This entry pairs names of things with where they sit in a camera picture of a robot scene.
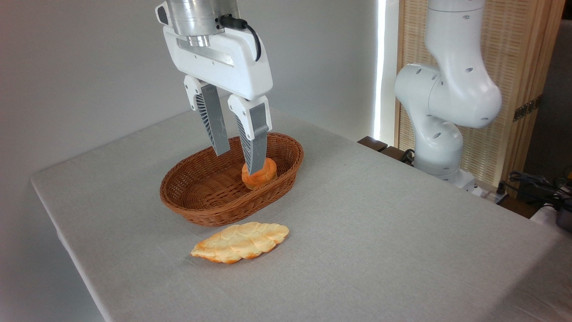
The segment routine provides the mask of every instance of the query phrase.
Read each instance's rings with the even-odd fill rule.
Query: bamboo panel
[[[523,76],[521,85],[518,88],[517,106],[522,106],[533,99],[532,87],[534,85],[534,75],[538,69],[538,60],[541,54],[541,46],[544,31],[546,30],[547,20],[550,13],[550,2],[539,1],[531,12],[534,14],[531,20],[532,30],[528,35],[529,41],[526,47],[527,57],[523,64],[526,74]],[[519,150],[522,149],[523,140],[527,127],[529,127],[530,118],[524,117],[514,123],[507,123],[506,127],[510,127],[510,136],[508,139],[507,155],[502,168],[502,179],[506,179],[510,171],[515,170],[514,164],[517,161]]]
[[[554,50],[554,44],[556,43],[558,28],[560,26],[560,19],[557,19],[557,17],[561,16],[565,2],[565,0],[553,0],[550,3],[550,12],[548,14],[546,29],[542,37],[541,52],[537,63],[537,69],[533,77],[533,86],[531,88],[532,96],[538,96],[542,94],[544,89],[546,76],[548,74],[548,68],[550,66],[550,59]],[[523,131],[520,135],[521,143],[517,149],[515,162],[512,164],[512,166],[508,166],[506,169],[507,172],[509,172],[509,170],[524,170],[525,160],[528,154],[530,140],[532,138],[537,114],[538,111],[534,111],[525,117],[525,124],[523,125]]]
[[[557,2],[554,6],[563,3],[563,0],[553,1]],[[520,145],[515,146],[514,143],[522,129],[531,128],[530,119],[526,117],[513,123],[514,111],[536,98],[539,95],[537,89],[542,88],[539,85],[543,84],[547,70],[544,60],[552,52],[552,38],[555,38],[552,37],[552,29],[546,25],[551,24],[550,18],[555,16],[556,11],[558,8],[552,8],[550,2],[543,0],[488,0],[486,3],[481,36],[483,60],[492,80],[502,92],[503,104],[498,117],[487,128],[459,127],[464,137],[461,167],[473,173],[477,179],[496,184],[506,168],[503,165],[516,160],[508,160],[507,156],[513,156],[519,148],[527,149],[530,140],[527,136]],[[399,67],[413,62],[435,64],[424,46],[426,12],[427,0],[404,1],[400,14],[403,46],[399,52]],[[545,31],[547,40],[543,42]],[[552,46],[545,48],[545,43]],[[396,131],[398,147],[402,150],[413,148],[414,134],[403,107],[398,107],[396,117],[399,118],[399,129]]]

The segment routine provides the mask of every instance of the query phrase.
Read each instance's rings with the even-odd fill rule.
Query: black cable bundle
[[[250,27],[246,20],[233,18],[231,15],[224,15],[220,17],[220,24],[225,28],[232,28],[237,30],[244,30],[248,29],[252,36],[254,37],[254,42],[256,44],[256,59],[258,61],[260,59],[260,55],[262,55],[262,48],[260,46],[260,39],[258,38],[258,34],[252,27]]]
[[[507,187],[515,190],[527,197],[535,199],[536,202],[544,202],[547,205],[552,206],[556,210],[565,209],[567,211],[572,211],[572,193],[569,190],[563,189],[563,186],[570,186],[572,184],[571,180],[566,178],[565,183],[562,185],[556,185],[555,183],[550,183],[545,177],[539,175],[530,175],[524,172],[513,171],[509,175],[510,182],[523,182],[528,183],[547,194],[544,196],[535,195],[530,192],[524,191],[523,189],[516,188],[510,185],[506,181],[499,182],[499,187]]]

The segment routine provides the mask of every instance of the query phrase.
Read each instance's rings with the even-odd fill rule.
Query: flat bread
[[[234,264],[270,252],[290,230],[277,223],[248,222],[232,225],[199,242],[190,253],[218,263]]]

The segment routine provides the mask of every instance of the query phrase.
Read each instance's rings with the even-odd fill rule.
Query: white wall
[[[102,320],[29,176],[189,108],[159,3],[0,2],[0,321]],[[377,1],[239,5],[268,50],[274,107],[371,134]]]

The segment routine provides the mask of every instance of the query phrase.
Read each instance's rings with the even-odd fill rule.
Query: metal cylinder
[[[236,0],[167,0],[174,31],[193,46],[208,46],[208,35],[223,32],[222,15],[239,17]]]

